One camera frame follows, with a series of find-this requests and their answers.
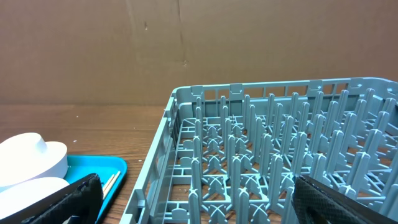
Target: wood grain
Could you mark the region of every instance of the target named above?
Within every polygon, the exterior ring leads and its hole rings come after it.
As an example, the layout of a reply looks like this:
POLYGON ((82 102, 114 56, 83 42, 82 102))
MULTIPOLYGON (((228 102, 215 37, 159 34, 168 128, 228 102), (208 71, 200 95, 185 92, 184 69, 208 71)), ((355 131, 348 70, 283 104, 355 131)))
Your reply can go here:
MULTIPOLYGON (((0 141, 35 132, 45 141, 65 143, 68 154, 122 157, 128 164, 126 181, 103 221, 119 223, 163 111, 163 106, 0 105, 0 141)), ((189 185, 174 187, 172 200, 187 200, 188 189, 189 185)), ((230 223, 235 216, 228 214, 230 223)), ((272 211, 269 218, 280 223, 272 211)), ((208 219, 202 215, 204 223, 208 219)))

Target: rack base grid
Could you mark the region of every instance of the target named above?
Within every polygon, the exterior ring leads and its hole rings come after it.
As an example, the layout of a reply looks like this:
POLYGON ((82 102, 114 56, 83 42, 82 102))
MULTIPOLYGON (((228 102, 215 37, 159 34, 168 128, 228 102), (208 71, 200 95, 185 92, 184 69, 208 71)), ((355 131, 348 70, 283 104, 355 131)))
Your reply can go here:
POLYGON ((381 78, 177 88, 121 223, 298 223, 298 175, 398 220, 397 94, 381 78))

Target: wooden table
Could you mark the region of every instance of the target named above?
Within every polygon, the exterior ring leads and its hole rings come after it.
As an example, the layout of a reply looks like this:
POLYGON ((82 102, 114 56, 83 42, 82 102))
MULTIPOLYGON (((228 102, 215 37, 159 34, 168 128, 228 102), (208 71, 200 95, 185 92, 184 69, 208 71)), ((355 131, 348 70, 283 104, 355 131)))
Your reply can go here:
MULTIPOLYGON (((0 105, 0 141, 35 132, 65 143, 68 154, 122 157, 129 166, 126 182, 103 222, 119 223, 163 111, 164 106, 0 105)), ((279 223, 280 217, 270 220, 279 223)))

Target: brown backdrop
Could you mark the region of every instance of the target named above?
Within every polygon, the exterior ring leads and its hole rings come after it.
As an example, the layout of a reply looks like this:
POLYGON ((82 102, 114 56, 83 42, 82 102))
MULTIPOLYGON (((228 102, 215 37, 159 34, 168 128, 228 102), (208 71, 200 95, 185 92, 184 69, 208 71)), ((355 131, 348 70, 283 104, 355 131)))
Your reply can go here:
POLYGON ((0 103, 165 105, 182 85, 397 80, 396 0, 2 0, 0 103))

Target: table surface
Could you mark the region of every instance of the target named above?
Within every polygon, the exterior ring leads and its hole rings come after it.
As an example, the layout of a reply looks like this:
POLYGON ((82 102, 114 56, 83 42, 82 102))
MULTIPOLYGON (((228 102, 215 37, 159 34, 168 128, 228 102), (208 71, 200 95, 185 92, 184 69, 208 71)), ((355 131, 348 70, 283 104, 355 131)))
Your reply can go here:
MULTIPOLYGON (((103 221, 119 223, 163 111, 164 106, 0 105, 0 141, 35 132, 65 143, 68 154, 122 157, 126 181, 103 221)), ((173 197, 186 200, 185 188, 173 188, 173 197)), ((278 215, 269 218, 280 223, 278 215)))

